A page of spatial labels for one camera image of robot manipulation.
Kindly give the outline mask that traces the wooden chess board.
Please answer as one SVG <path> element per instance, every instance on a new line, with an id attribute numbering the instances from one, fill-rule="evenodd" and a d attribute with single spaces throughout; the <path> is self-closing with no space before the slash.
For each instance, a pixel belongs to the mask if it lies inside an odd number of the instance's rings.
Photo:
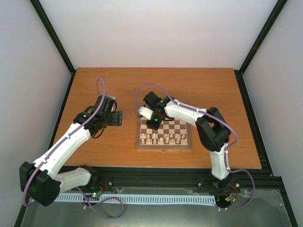
<path id="1" fill-rule="evenodd" d="M 153 150 L 190 150 L 190 124 L 183 120 L 162 121 L 158 130 L 147 127 L 147 118 L 138 118 L 137 148 Z"/>

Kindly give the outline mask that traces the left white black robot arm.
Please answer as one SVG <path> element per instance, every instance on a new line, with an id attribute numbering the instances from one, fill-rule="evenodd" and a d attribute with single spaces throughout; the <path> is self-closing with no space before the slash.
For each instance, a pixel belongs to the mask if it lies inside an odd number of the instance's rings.
<path id="1" fill-rule="evenodd" d="M 116 108 L 115 96 L 100 95 L 94 106 L 77 114 L 68 130 L 47 152 L 33 163 L 24 162 L 19 168 L 23 196 L 48 206 L 59 194 L 79 186 L 99 190 L 97 171 L 90 166 L 81 165 L 65 173 L 59 171 L 83 143 L 100 137 L 107 126 L 121 126 L 123 113 Z"/>

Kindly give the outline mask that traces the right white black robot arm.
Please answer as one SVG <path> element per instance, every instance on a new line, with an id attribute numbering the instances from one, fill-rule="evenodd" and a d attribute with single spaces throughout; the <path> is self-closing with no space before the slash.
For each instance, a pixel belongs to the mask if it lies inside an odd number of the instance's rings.
<path id="1" fill-rule="evenodd" d="M 147 119 L 148 128 L 158 130 L 164 120 L 176 118 L 196 127 L 201 144 L 210 153 L 212 177 L 209 184 L 215 191 L 222 192 L 230 181 L 226 155 L 231 130 L 220 111 L 215 107 L 199 109 L 168 96 L 162 99 L 154 92 L 148 93 L 143 101 L 138 114 Z"/>

